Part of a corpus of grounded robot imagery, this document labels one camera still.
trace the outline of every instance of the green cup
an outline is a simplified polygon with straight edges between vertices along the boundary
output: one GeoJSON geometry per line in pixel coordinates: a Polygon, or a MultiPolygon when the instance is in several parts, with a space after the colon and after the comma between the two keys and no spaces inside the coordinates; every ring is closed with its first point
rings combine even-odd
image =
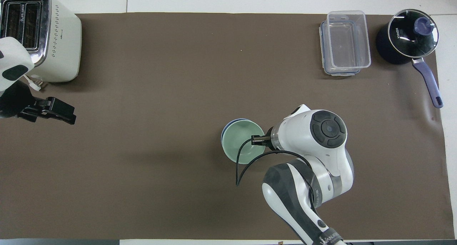
{"type": "MultiPolygon", "coordinates": [[[[225,155],[233,162],[236,162],[236,156],[241,145],[251,138],[251,135],[264,135],[260,126],[253,121],[245,118],[235,119],[229,122],[221,134],[221,144],[225,155]]],[[[265,146],[251,145],[247,143],[241,150],[239,163],[246,165],[258,155],[262,154],[265,146]]]]}

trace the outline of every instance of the pot handle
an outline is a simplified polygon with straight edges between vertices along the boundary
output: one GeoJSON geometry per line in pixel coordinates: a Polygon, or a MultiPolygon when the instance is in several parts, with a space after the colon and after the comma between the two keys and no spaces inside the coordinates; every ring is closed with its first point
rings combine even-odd
{"type": "Polygon", "coordinates": [[[434,107],[442,108],[444,104],[443,100],[441,99],[440,90],[438,89],[438,85],[436,85],[435,77],[433,76],[433,73],[431,72],[427,63],[425,63],[423,58],[415,58],[413,59],[412,63],[413,67],[418,72],[420,72],[422,77],[424,78],[434,107]]]}

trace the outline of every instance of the toaster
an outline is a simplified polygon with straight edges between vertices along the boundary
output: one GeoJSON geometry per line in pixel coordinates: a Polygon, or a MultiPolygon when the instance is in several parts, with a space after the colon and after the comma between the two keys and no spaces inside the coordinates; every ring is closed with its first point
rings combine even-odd
{"type": "Polygon", "coordinates": [[[0,38],[14,37],[35,68],[26,75],[67,82],[78,75],[81,21],[58,0],[1,0],[0,38]]]}

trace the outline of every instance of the clear plastic container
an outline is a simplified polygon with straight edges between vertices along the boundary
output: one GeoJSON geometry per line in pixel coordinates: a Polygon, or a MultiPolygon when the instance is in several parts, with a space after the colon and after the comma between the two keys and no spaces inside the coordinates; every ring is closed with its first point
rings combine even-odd
{"type": "Polygon", "coordinates": [[[319,28],[322,67],[332,76],[349,76],[371,64],[365,13],[332,11],[319,28]]]}

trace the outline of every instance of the brown table mat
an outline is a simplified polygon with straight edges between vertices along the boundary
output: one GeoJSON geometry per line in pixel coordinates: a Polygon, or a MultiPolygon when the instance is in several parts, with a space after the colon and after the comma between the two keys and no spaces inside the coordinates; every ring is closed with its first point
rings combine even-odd
{"type": "Polygon", "coordinates": [[[78,16],[79,76],[34,93],[75,106],[76,124],[0,121],[0,238],[296,240],[261,191],[292,157],[235,187],[220,133],[239,117],[266,131],[302,103],[348,128],[355,182],[318,209],[328,225],[350,240],[454,237],[440,112],[410,64],[375,49],[390,16],[367,16],[372,65],[346,78],[323,72],[325,15],[78,16]]]}

